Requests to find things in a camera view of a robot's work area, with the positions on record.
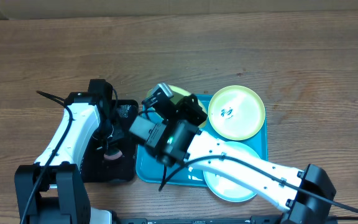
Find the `black plastic tray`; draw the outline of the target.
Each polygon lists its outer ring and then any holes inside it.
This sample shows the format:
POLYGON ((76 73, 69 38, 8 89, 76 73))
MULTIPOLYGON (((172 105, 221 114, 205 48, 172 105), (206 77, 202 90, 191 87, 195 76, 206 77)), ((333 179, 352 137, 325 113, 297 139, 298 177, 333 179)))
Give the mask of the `black plastic tray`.
POLYGON ((138 115, 139 105, 136 100, 113 100, 108 120, 120 122, 125 133, 119 141, 119 149, 123 153, 120 159, 108 161, 105 152, 97 150, 96 131, 91 135, 84 158, 80 165, 80 173, 84 182, 129 182, 135 176, 136 144, 132 142, 129 128, 138 115))

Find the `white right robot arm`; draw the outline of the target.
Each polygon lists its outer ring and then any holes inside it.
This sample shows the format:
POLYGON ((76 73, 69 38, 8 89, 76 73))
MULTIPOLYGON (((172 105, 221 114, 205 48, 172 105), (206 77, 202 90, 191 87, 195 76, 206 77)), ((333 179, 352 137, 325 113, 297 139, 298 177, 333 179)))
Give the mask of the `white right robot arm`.
POLYGON ((228 146, 199 128, 206 121, 195 95, 173 103, 163 93, 143 100, 162 117, 154 123, 139 116, 144 129, 143 146, 156 160, 168 167, 193 167, 214 173, 260 195, 282 211, 280 223, 326 223, 336 194, 332 182, 319 167, 306 170, 280 166, 228 146))

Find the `light blue plate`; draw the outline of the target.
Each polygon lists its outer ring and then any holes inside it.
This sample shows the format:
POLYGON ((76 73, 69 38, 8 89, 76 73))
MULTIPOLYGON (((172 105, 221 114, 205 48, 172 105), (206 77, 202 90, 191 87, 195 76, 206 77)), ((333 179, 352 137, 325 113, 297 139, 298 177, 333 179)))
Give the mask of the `light blue plate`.
MULTIPOLYGON (((260 156, 249 146, 237 141, 226 142, 228 146, 233 147, 239 151, 244 151, 253 157, 260 159, 260 156)), ((246 202, 253 199, 256 193, 244 188, 224 177, 210 172, 203 172, 204 180, 210 191, 219 198, 228 202, 246 202)))

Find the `yellow plate with blue stain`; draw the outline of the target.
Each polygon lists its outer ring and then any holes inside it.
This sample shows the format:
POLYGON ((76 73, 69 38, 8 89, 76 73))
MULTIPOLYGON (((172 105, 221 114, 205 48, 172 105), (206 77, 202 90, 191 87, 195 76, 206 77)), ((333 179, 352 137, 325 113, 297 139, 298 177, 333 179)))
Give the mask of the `yellow plate with blue stain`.
POLYGON ((217 91, 208 106, 208 119, 222 137, 243 141, 255 136, 265 122, 265 106, 250 88, 231 85, 217 91))

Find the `orange green scrub sponge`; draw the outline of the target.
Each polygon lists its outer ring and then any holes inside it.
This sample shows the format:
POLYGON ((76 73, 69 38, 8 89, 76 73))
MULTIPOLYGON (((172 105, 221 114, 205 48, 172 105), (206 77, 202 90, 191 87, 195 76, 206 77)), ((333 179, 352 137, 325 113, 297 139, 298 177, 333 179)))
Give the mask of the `orange green scrub sponge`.
POLYGON ((108 161, 115 161, 117 159, 120 159, 123 156, 123 153, 120 150, 115 151, 107 151, 104 154, 104 159, 108 161))

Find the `teal plastic tray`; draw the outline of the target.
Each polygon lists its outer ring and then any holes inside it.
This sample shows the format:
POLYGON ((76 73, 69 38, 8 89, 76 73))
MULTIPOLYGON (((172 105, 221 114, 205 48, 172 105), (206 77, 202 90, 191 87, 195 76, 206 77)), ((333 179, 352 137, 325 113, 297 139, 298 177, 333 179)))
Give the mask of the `teal plastic tray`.
MULTIPOLYGON (((190 93, 178 94, 178 99, 180 100, 183 96, 190 95, 190 93)), ((212 95, 196 95, 199 104, 204 106, 204 109, 208 109, 209 102, 212 99, 212 95)), ((161 122, 161 117, 157 113, 148 113, 149 118, 154 123, 161 122)), ((231 141, 227 138, 219 135, 211 126, 208 119, 206 120, 206 125, 202 128, 203 131, 207 131, 212 136, 223 141, 231 141)), ((261 159, 268 160, 268 139, 267 139, 267 124, 266 119, 260 131, 252 136, 249 139, 238 141, 240 143, 246 144, 251 147, 261 159)), ((178 165, 174 165, 171 168, 167 168, 167 174, 173 172, 178 165)), ((150 156, 145 147, 138 145, 137 147, 137 157, 135 170, 139 178, 145 182, 150 183, 160 183, 163 176, 163 164, 159 164, 154 157, 150 156)), ((202 170, 196 170, 189 167, 188 169, 183 169, 179 173, 175 174, 168 182, 172 185, 187 185, 195 187, 207 187, 206 182, 204 181, 204 175, 202 170)))

